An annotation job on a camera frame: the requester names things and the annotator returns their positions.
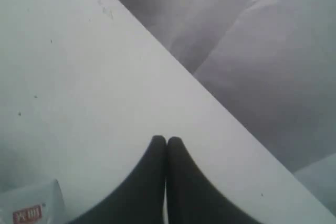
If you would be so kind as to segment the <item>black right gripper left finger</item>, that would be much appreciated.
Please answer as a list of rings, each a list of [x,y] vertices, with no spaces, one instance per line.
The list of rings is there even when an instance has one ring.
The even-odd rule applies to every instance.
[[[166,139],[155,135],[127,178],[71,223],[163,223],[165,178]]]

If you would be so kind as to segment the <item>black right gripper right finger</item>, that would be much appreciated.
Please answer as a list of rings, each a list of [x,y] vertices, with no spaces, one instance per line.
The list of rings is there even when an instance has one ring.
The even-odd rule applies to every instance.
[[[217,190],[179,137],[167,142],[166,198],[169,223],[259,223]]]

